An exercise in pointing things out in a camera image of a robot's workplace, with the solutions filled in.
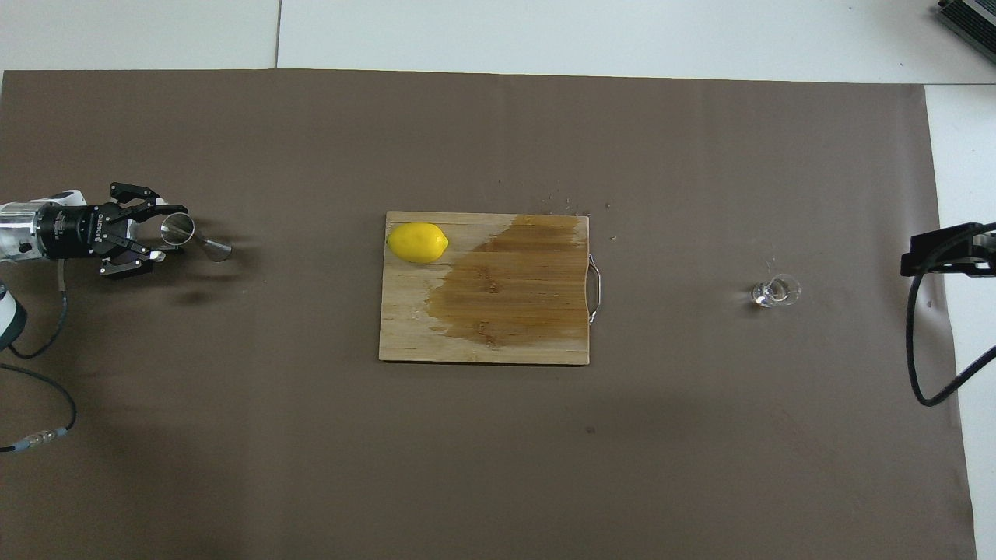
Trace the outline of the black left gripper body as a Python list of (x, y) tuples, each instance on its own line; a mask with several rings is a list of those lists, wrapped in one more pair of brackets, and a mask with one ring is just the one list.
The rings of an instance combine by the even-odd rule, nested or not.
[(102, 237), (107, 214), (117, 214), (117, 205), (43, 205), (37, 212), (40, 254), (50, 260), (117, 256)]

